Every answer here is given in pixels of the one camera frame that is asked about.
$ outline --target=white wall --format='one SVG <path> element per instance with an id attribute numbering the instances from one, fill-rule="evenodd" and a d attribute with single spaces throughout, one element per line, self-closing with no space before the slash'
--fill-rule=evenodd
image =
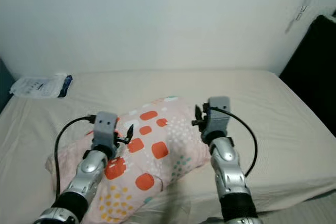
<path id="1" fill-rule="evenodd" d="M 279 73 L 309 25 L 300 21 L 285 34 L 302 2 L 0 0 L 0 57 L 16 76 L 171 68 Z"/>

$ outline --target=black cable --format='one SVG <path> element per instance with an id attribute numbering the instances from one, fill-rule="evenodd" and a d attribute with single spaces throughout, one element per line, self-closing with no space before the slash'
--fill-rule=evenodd
<path id="1" fill-rule="evenodd" d="M 56 138 L 55 146 L 54 146 L 54 159 L 55 159 L 55 167 L 56 167 L 56 199 L 58 199 L 59 193 L 60 193 L 60 175 L 59 175 L 59 164 L 58 164 L 58 144 L 59 144 L 59 140 L 60 140 L 62 134 L 64 133 L 64 131 L 69 126 L 71 126 L 72 124 L 74 124 L 78 121 L 82 121 L 82 120 L 88 120 L 90 123 L 94 123 L 95 119 L 96 119 L 95 115 L 87 115 L 87 116 L 82 116 L 81 118 L 74 119 L 63 127 L 63 129 L 59 132 L 59 134 Z"/>
<path id="2" fill-rule="evenodd" d="M 218 112 L 222 112 L 224 114 L 227 114 L 231 117 L 233 117 L 234 119 L 236 119 L 239 123 L 241 123 L 248 131 L 249 133 L 251 134 L 252 138 L 253 138 L 253 141 L 254 141 L 254 157 L 253 157 L 253 161 L 250 165 L 250 168 L 247 170 L 246 174 L 245 174 L 245 177 L 247 177 L 250 172 L 252 171 L 253 167 L 255 166 L 256 162 L 257 162 L 257 157 L 258 157 L 258 143 L 257 143 L 257 139 L 256 139 L 256 136 L 254 135 L 253 131 L 251 130 L 251 128 L 242 120 L 240 119 L 239 117 L 237 117 L 236 115 L 226 111 L 226 110 L 222 110 L 222 109 L 219 109 L 219 108 L 216 108 L 216 107 L 209 107 L 209 109 L 211 110 L 215 110 L 215 111 L 218 111 Z"/>

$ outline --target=yellow dot pattern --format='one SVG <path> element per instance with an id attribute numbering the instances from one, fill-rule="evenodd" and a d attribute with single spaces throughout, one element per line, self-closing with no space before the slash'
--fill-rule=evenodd
<path id="1" fill-rule="evenodd" d="M 134 209 L 127 202 L 127 200 L 132 199 L 132 195 L 126 194 L 128 191 L 127 187 L 118 188 L 117 186 L 110 186 L 109 194 L 99 197 L 101 202 L 99 206 L 99 210 L 101 211 L 100 218 L 108 223 L 121 222 L 128 214 L 128 211 Z"/>

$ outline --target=mattress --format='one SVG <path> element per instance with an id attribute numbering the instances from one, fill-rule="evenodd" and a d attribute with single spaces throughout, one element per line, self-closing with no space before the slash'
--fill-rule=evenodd
<path id="1" fill-rule="evenodd" d="M 258 211 L 293 206 L 336 188 L 336 140 L 274 74 L 265 71 L 123 71 L 73 75 L 63 99 L 13 97 L 0 115 L 0 223 L 30 223 L 54 199 L 45 160 L 70 120 L 98 111 L 124 113 L 169 95 L 191 104 L 230 97 L 231 111 L 255 132 L 256 166 L 247 178 Z M 79 122 L 60 146 L 92 125 Z M 248 132 L 233 119 L 228 134 L 246 171 L 253 159 Z M 199 223 L 218 215 L 214 172 L 206 164 L 169 186 L 127 223 Z"/>

